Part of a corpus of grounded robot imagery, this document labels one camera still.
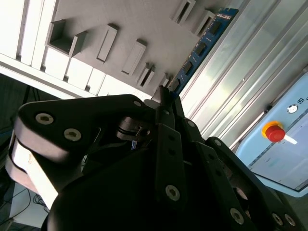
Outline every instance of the black cable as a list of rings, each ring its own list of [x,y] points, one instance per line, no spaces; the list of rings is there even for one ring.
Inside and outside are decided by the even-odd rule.
[[[18,194],[16,194],[16,195],[14,195],[14,196],[12,196],[11,198],[10,198],[10,200],[12,200],[14,197],[16,197],[17,195],[19,195],[19,194],[21,194],[23,191],[25,191],[26,189],[24,189],[24,190],[22,190],[22,191],[20,191]],[[1,206],[1,208],[0,208],[0,210],[8,203],[8,202],[5,202],[2,206]]]
[[[35,203],[35,204],[37,204],[37,205],[43,206],[43,207],[44,207],[44,211],[45,211],[46,213],[49,213],[49,209],[47,208],[47,206],[46,206],[46,204],[45,204],[43,198],[42,198],[40,195],[36,194],[36,195],[33,197],[32,201],[33,201],[33,203]]]
[[[28,205],[26,206],[26,208],[24,208],[24,209],[21,210],[19,213],[17,213],[16,215],[12,216],[11,218],[10,218],[10,217],[6,218],[3,222],[0,223],[0,226],[3,225],[4,223],[8,222],[10,219],[13,219],[14,217],[18,216],[19,214],[21,214],[22,212],[24,212],[24,211],[30,206],[30,204],[31,204],[31,195],[30,195],[29,189],[27,189],[27,190],[28,190],[28,194],[29,194],[29,203],[28,203]]]

